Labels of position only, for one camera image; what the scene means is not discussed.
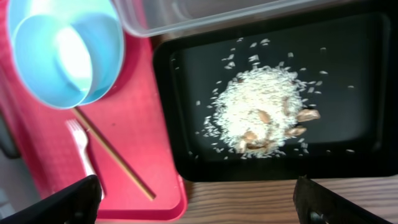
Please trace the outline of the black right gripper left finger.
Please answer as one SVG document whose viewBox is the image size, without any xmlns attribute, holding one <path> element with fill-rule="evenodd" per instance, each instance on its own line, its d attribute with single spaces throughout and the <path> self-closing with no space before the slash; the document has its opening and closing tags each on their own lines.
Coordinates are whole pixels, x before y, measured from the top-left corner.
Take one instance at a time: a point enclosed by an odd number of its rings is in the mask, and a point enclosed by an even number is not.
<svg viewBox="0 0 398 224">
<path fill-rule="evenodd" d="M 1 220 L 1 224 L 95 224 L 101 186 L 89 175 L 61 191 Z"/>
</svg>

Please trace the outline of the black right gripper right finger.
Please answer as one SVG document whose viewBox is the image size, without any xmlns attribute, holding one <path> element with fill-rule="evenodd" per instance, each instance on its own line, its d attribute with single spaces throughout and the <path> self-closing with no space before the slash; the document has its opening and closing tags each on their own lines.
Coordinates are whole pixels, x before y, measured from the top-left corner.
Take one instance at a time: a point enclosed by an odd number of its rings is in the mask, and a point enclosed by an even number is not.
<svg viewBox="0 0 398 224">
<path fill-rule="evenodd" d="M 391 224 L 306 176 L 298 178 L 293 201 L 300 224 Z"/>
</svg>

